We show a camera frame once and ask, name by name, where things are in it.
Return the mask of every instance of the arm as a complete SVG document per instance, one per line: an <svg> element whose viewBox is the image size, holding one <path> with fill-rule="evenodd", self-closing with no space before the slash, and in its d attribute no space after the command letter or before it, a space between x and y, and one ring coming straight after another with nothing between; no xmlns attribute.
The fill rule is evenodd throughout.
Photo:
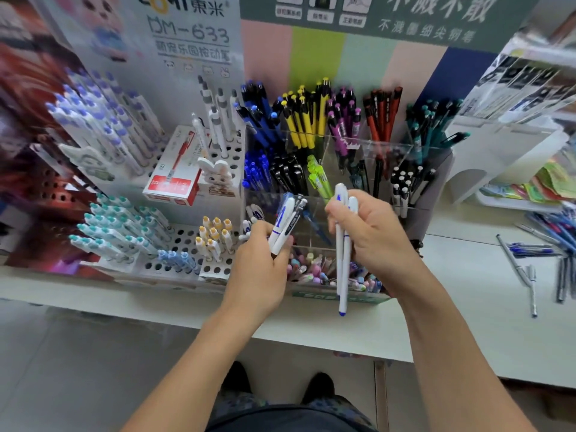
<svg viewBox="0 0 576 432"><path fill-rule="evenodd" d="M277 308L286 287L290 237L275 260L258 221L240 247L220 308L190 348L126 423L122 432L201 432L236 356Z"/></svg>
<svg viewBox="0 0 576 432"><path fill-rule="evenodd" d="M414 365L434 432L535 432L478 348L442 284L414 251L388 203L358 191L358 215L341 203L327 205L354 241L356 259L398 299Z"/></svg>

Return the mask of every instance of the person's left hand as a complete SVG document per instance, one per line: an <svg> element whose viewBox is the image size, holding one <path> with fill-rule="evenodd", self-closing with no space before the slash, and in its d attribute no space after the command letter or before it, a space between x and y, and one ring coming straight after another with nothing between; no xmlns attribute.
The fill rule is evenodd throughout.
<svg viewBox="0 0 576 432"><path fill-rule="evenodd" d="M286 267L294 239L289 236L272 259L267 235L273 227L262 220L252 226L250 238L236 251L222 301L223 309L254 319L255 328L280 305L286 289Z"/></svg>

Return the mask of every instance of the pink stripe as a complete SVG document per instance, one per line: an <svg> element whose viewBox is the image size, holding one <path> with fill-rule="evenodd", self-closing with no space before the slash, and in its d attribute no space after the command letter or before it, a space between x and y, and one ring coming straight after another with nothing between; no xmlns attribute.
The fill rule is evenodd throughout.
<svg viewBox="0 0 576 432"><path fill-rule="evenodd" d="M263 82L273 102L288 91L292 27L243 19L241 31L246 79Z"/></svg>
<svg viewBox="0 0 576 432"><path fill-rule="evenodd" d="M392 90L396 86L404 88L394 122L393 141L397 142L403 133L406 105L416 102L420 97L420 93L440 63L446 48L440 45L407 41L398 41L394 48L388 69L380 83L381 87L386 90Z"/></svg>

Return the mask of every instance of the dark green sign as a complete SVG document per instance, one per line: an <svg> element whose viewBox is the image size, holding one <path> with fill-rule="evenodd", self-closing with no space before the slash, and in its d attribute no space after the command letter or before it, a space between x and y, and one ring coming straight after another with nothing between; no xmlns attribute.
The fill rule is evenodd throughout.
<svg viewBox="0 0 576 432"><path fill-rule="evenodd" d="M240 0L243 20L500 52L538 0Z"/></svg>

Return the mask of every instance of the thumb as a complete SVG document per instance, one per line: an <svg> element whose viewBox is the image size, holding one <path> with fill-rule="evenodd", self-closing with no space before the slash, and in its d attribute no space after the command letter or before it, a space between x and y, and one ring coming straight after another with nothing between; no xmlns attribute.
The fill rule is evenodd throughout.
<svg viewBox="0 0 576 432"><path fill-rule="evenodd" d="M358 239L364 236L370 228L370 226L364 223L362 218L351 212L347 206L335 199L330 200L326 205L326 212L346 229L352 239Z"/></svg>
<svg viewBox="0 0 576 432"><path fill-rule="evenodd" d="M286 275L286 266L288 265L288 259L290 257L290 250L292 248L292 244L294 243L294 237L290 235L284 245L282 246L282 250L277 254L276 258L274 259L274 269L277 272L283 273L282 275Z"/></svg>

